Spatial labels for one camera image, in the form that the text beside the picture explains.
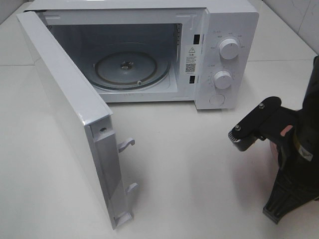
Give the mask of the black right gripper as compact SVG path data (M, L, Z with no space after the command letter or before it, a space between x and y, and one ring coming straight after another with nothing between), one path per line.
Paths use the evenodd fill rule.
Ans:
M278 150L278 174L263 214L274 223L302 205L319 198L319 114L279 107L274 142ZM293 128L284 137L280 132Z

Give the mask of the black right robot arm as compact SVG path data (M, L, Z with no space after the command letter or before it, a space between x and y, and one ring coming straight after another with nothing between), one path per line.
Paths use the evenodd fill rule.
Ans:
M313 62L297 122L280 133L283 143L271 142L279 170L263 213L274 223L296 208L319 199L319 58Z

